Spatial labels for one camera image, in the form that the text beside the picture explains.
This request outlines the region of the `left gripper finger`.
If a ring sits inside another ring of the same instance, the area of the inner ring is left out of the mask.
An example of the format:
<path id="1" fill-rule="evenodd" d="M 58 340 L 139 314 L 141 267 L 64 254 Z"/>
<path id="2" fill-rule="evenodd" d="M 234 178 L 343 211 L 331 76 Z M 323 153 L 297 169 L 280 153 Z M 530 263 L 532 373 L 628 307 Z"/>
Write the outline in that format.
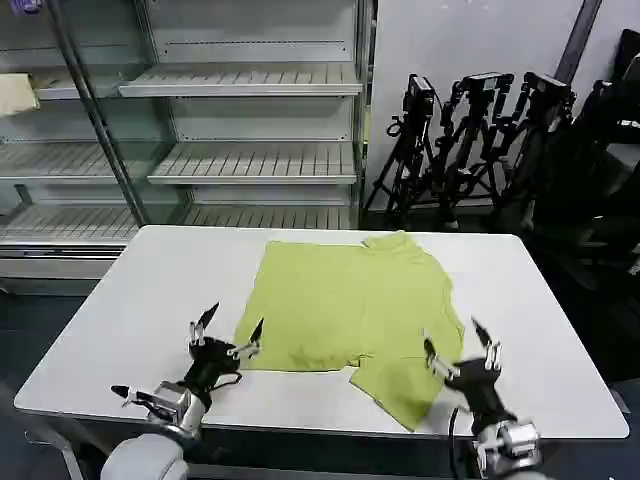
<path id="1" fill-rule="evenodd" d="M 240 346 L 228 349 L 226 354 L 232 359 L 251 359 L 261 350 L 261 337 L 263 332 L 264 319 L 261 318 L 255 329 L 253 330 L 249 341 Z"/>
<path id="2" fill-rule="evenodd" d="M 190 323 L 190 339 L 189 346 L 204 346 L 205 345 L 205 330 L 209 323 L 213 319 L 216 311 L 219 308 L 220 303 L 215 303 L 211 308 L 205 310 L 197 322 Z"/>

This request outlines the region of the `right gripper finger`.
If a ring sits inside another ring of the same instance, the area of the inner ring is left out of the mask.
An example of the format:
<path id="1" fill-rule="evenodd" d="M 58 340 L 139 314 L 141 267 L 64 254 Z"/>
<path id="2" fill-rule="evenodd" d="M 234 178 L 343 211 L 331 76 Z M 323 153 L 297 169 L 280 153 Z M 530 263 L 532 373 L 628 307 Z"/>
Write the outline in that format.
<path id="1" fill-rule="evenodd" d="M 485 350 L 485 369 L 487 371 L 500 372 L 502 369 L 502 345 L 500 341 L 494 341 L 489 331 L 475 318 L 471 317 L 476 335 Z"/>
<path id="2" fill-rule="evenodd" d="M 424 339 L 423 348 L 427 365 L 437 377 L 442 380 L 453 380 L 458 377 L 458 368 L 448 364 L 439 356 L 430 338 Z"/>

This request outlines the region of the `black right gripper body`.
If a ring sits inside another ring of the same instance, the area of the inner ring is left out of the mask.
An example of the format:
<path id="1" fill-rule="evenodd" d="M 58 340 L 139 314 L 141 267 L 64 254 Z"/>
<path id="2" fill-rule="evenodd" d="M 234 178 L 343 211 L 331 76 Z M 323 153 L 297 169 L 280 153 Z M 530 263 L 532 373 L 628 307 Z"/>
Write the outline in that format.
<path id="1" fill-rule="evenodd" d="M 474 358 L 456 363 L 444 383 L 465 397 L 475 421 L 515 420 L 496 390 L 499 376 L 499 370 L 487 370 L 482 358 Z"/>

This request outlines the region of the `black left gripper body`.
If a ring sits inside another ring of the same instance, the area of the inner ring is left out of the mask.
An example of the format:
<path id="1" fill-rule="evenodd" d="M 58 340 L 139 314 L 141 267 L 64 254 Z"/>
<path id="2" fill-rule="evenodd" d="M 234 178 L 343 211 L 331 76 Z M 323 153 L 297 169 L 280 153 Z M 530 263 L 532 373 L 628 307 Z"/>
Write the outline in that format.
<path id="1" fill-rule="evenodd" d="M 228 349 L 235 347 L 219 339 L 205 337 L 204 346 L 189 346 L 193 363 L 181 385 L 200 401 L 210 401 L 211 392 L 225 386 L 238 384 L 240 360 L 228 357 Z"/>

